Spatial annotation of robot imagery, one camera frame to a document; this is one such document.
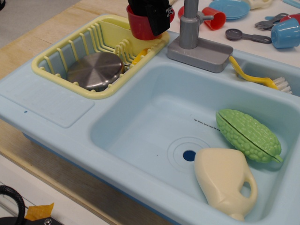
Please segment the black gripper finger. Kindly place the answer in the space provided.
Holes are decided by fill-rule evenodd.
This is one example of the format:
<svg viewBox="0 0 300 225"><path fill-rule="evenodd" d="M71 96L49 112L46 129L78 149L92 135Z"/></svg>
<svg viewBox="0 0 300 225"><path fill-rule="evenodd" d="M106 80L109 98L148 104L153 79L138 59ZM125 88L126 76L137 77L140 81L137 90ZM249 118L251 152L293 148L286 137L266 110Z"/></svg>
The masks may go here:
<svg viewBox="0 0 300 225"><path fill-rule="evenodd" d="M170 28L173 21L173 8L168 0L146 0L146 14L154 36Z"/></svg>
<svg viewBox="0 0 300 225"><path fill-rule="evenodd" d="M146 16L146 2L144 0L128 0L128 3L135 15Z"/></svg>

